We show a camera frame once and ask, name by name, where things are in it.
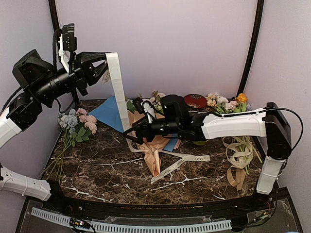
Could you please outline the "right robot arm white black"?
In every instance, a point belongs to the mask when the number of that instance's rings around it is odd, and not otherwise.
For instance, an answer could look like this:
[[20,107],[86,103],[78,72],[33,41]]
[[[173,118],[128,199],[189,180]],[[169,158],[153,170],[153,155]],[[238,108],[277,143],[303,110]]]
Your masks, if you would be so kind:
[[138,144],[151,142],[157,135],[170,134],[176,134],[180,140],[188,141],[234,136],[265,137],[268,150],[257,182],[256,194],[248,199],[248,207],[257,211],[266,204],[266,195],[271,193],[277,177],[294,150],[291,127],[282,114],[284,108],[269,102],[264,108],[244,113],[190,116],[181,96],[167,95],[160,103],[164,117],[156,119],[152,116],[148,119],[150,113],[144,107],[145,102],[140,98],[134,99],[134,106],[145,117],[126,130],[124,137]]

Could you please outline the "beige pink wrapping paper sheet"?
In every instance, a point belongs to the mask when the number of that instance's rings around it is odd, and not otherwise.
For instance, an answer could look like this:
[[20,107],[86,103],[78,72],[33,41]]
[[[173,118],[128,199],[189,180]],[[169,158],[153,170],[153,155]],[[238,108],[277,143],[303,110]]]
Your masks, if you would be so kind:
[[[145,116],[144,114],[139,114],[138,111],[134,111],[134,113],[132,113],[131,111],[127,110],[127,113],[131,126],[133,126],[136,121],[142,119]],[[137,148],[144,153],[145,163],[147,164],[153,177],[160,175],[161,159],[159,157],[159,152],[166,147],[170,140],[173,139],[168,139],[161,135],[156,135],[151,142],[147,142],[146,139],[143,139],[142,145],[136,143]]]

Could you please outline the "brown twine ribbon bundle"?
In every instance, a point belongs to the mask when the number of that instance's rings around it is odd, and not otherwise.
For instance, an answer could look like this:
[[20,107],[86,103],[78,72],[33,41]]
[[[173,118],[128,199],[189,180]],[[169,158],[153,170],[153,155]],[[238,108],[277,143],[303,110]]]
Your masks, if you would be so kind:
[[245,177],[249,174],[248,167],[253,160],[254,149],[249,136],[233,136],[231,139],[231,143],[228,143],[229,137],[222,138],[226,158],[231,164],[226,175],[229,184],[241,191]]

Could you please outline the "pink rose fake flower stem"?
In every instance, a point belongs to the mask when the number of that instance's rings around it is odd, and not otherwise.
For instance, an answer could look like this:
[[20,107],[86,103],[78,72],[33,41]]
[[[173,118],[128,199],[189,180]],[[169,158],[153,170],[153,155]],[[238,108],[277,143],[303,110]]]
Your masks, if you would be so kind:
[[160,112],[163,112],[162,106],[161,106],[161,99],[165,97],[166,95],[162,92],[154,91],[152,93],[152,97],[149,99],[149,102]]

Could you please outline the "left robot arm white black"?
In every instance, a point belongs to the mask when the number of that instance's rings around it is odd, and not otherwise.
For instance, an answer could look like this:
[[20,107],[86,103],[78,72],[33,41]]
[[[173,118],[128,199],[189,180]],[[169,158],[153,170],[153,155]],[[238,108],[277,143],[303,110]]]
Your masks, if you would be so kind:
[[[28,129],[42,112],[42,106],[51,108],[63,94],[78,90],[87,95],[87,87],[97,83],[108,69],[104,52],[71,53],[69,70],[55,69],[44,61],[37,50],[24,55],[13,67],[13,75],[20,88],[6,103],[0,116],[0,145]],[[0,167],[0,189],[49,202],[57,211],[69,207],[59,184],[37,180],[8,168]]]

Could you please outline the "white rose fake flower stem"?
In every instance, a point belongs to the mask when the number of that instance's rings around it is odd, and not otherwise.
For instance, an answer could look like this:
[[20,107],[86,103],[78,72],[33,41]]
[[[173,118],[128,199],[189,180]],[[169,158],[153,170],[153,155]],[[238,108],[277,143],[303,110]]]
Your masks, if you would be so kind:
[[136,98],[134,99],[129,99],[125,98],[126,100],[126,106],[127,110],[129,110],[131,113],[135,113],[135,111],[139,112],[140,114],[142,113],[142,95],[139,94]]

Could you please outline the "white printed ribbon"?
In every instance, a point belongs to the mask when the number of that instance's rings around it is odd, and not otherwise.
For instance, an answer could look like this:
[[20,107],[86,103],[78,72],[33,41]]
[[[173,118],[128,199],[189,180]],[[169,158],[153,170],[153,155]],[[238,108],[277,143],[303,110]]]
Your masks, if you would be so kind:
[[[114,97],[116,98],[121,123],[124,130],[128,130],[130,128],[130,122],[129,122],[129,116],[127,113],[127,106],[125,101],[125,94],[124,94],[124,88],[122,83],[122,76],[121,76],[121,67],[120,67],[120,61],[119,56],[116,52],[106,52],[106,61],[108,64],[108,71],[110,75],[110,79],[112,82],[112,87],[114,91]],[[127,144],[131,152],[138,153],[142,152],[139,149],[135,149],[132,146],[132,141],[127,139]],[[203,155],[203,156],[194,156],[191,154],[182,154],[182,153],[175,153],[175,152],[169,152],[165,150],[161,150],[159,153],[165,153],[169,155],[173,155],[176,157],[179,157],[180,159],[175,162],[174,164],[170,165],[168,168],[164,169],[160,172],[160,175],[157,177],[151,178],[151,183],[154,183],[171,172],[178,169],[184,162],[209,162],[210,156],[209,155]]]

